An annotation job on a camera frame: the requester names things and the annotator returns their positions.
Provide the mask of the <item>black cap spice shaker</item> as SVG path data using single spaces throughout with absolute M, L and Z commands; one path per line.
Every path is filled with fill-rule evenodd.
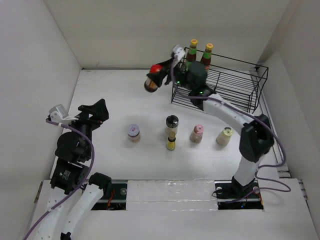
M 178 127 L 179 127 L 179 118 L 176 115 L 169 115 L 165 120 L 165 132 L 167 135 L 170 134 L 170 132 L 174 132 L 177 134 Z

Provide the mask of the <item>red lid dark sauce jar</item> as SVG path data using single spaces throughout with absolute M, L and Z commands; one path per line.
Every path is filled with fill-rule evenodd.
M 160 64 L 152 65 L 144 82 L 145 90 L 149 93 L 154 93 L 162 85 L 162 82 L 162 66 Z

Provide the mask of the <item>green label sauce bottle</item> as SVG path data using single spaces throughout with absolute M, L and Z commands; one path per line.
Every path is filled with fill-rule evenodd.
M 206 72 L 208 72 L 211 65 L 213 48 L 214 48 L 214 45 L 212 43 L 207 43 L 200 60 L 200 63 L 204 66 L 204 69 Z
M 189 69 L 189 66 L 191 63 L 193 63 L 194 61 L 196 61 L 197 59 L 197 44 L 198 44 L 198 40 L 197 39 L 192 39 L 190 41 L 190 45 L 185 57 L 185 67 L 186 70 Z

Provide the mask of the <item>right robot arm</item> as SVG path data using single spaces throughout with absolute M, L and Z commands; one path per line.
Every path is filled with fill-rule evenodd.
M 144 88 L 153 93 L 169 83 L 175 88 L 182 86 L 189 90 L 189 94 L 184 94 L 183 97 L 201 111 L 225 122 L 239 134 L 241 160 L 238 169 L 230 185 L 215 193 L 220 199 L 244 198 L 253 194 L 259 165 L 275 143 L 270 121 L 264 114 L 254 116 L 224 100 L 207 85 L 207 76 L 205 67 L 197 61 L 184 70 L 178 66 L 175 59 L 169 59 L 151 66 Z

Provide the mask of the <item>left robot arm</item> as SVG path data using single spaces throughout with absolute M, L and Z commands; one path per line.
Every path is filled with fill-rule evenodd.
M 46 122 L 67 129 L 57 140 L 55 169 L 45 213 L 34 223 L 36 240 L 73 240 L 93 206 L 112 191 L 112 179 L 102 173 L 90 174 L 95 160 L 92 133 L 109 119 L 102 98 L 93 105 L 81 105 L 71 117 L 59 104 L 49 110 Z

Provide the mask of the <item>small yellow label bottle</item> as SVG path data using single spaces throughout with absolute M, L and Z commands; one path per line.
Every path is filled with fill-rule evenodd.
M 175 146 L 176 146 L 176 133 L 174 131 L 171 131 L 167 138 L 166 148 L 169 151 L 173 151 L 175 149 Z

